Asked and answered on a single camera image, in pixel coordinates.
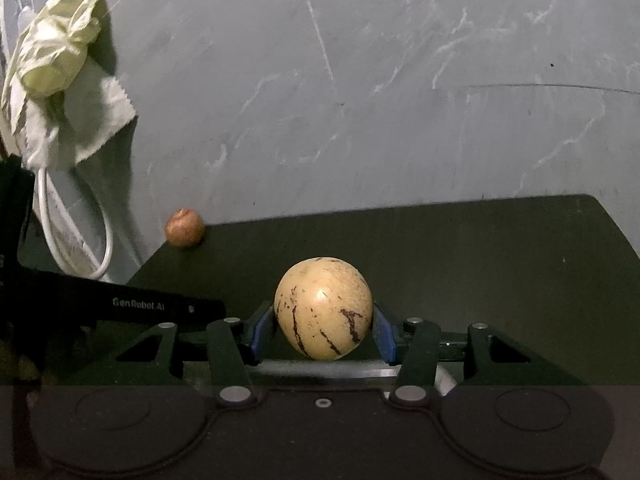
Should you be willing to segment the large striped pepino melon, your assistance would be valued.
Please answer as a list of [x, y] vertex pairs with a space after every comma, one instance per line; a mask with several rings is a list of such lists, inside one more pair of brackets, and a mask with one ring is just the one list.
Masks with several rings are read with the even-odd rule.
[[273, 310], [286, 340], [314, 361], [335, 361], [366, 338], [371, 289], [350, 263], [334, 257], [299, 261], [280, 279]]

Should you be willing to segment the metal tray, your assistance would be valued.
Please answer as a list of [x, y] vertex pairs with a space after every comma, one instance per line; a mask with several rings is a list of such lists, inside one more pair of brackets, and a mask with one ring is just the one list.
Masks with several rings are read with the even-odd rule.
[[265, 360], [245, 367], [248, 377], [257, 385], [320, 389], [375, 388], [393, 391], [400, 386], [433, 388], [441, 396], [451, 391], [457, 381], [446, 367], [438, 364], [429, 386], [417, 379], [400, 378], [400, 365], [381, 360], [365, 361], [291, 361]]

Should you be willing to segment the black mat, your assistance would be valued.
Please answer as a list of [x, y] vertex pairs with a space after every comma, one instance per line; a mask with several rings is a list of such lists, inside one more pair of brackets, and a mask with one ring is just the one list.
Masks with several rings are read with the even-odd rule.
[[589, 195], [310, 214], [210, 226], [157, 249], [132, 284], [215, 300], [236, 316], [296, 262], [357, 268], [393, 318], [495, 327], [590, 384], [639, 380], [639, 259]]

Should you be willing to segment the red apple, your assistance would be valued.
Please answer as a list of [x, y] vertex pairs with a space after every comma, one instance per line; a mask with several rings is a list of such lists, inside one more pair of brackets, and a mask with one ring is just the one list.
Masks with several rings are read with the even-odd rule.
[[198, 244], [205, 234], [205, 223], [201, 215], [188, 208], [176, 210], [164, 227], [165, 237], [171, 246], [179, 248]]

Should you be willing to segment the white and yellow cloth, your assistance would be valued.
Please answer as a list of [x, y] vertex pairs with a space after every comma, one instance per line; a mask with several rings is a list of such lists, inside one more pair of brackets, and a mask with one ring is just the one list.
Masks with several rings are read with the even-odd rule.
[[117, 78], [89, 54], [102, 3], [48, 0], [16, 40], [1, 106], [30, 170], [76, 167], [137, 116]]

